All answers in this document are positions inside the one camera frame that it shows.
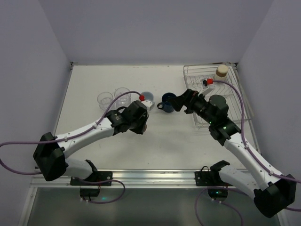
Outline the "dark blue mug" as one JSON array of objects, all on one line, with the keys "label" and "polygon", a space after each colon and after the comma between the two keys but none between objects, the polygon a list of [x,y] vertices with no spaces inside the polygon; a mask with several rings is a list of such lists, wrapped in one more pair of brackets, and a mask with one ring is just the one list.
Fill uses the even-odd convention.
[{"label": "dark blue mug", "polygon": [[172,113],[174,111],[174,108],[172,107],[168,99],[173,97],[176,97],[174,93],[171,92],[165,93],[161,98],[161,102],[157,104],[157,108],[163,110],[166,113]]}]

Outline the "clear faceted glass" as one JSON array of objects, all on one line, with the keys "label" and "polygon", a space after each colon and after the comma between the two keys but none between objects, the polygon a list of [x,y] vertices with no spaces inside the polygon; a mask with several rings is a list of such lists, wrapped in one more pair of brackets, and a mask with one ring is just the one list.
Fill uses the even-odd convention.
[{"label": "clear faceted glass", "polygon": [[[121,87],[115,90],[114,92],[114,96],[115,98],[120,96],[123,93],[129,92],[129,89],[125,88],[125,87]],[[131,94],[125,94],[123,96],[121,96],[118,100],[116,100],[115,105],[116,108],[120,108],[120,107],[128,107],[131,103]]]}]

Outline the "white ceramic footed cup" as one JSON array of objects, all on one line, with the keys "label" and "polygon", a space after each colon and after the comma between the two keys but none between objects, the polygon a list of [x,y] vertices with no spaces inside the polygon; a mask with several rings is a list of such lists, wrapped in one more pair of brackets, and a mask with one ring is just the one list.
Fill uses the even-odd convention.
[{"label": "white ceramic footed cup", "polygon": [[154,100],[154,95],[151,92],[145,91],[142,92],[141,94],[144,96],[145,100],[150,100],[150,101]]}]

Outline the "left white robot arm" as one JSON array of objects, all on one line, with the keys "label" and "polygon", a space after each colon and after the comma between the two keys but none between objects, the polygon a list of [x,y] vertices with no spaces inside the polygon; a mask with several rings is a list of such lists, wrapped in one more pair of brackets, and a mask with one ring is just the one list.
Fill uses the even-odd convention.
[{"label": "left white robot arm", "polygon": [[44,134],[33,154],[44,179],[53,181],[61,176],[69,176],[92,183],[99,182],[100,176],[91,160],[80,161],[71,155],[100,139],[128,130],[143,134],[153,106],[150,100],[136,100],[128,107],[110,110],[99,121],[72,132],[56,137],[50,132]]}]

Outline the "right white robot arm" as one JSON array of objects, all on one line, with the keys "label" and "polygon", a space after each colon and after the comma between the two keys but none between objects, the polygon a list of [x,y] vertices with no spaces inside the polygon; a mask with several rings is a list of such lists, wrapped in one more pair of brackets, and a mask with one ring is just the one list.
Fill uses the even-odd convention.
[{"label": "right white robot arm", "polygon": [[186,114],[195,113],[209,123],[213,139],[234,154],[251,174],[248,177],[227,164],[218,170],[220,179],[253,199],[264,216],[271,218],[294,202],[297,180],[273,167],[247,142],[243,129],[228,117],[229,107],[223,96],[212,95],[206,100],[188,89],[168,102],[177,112],[185,106]]}]

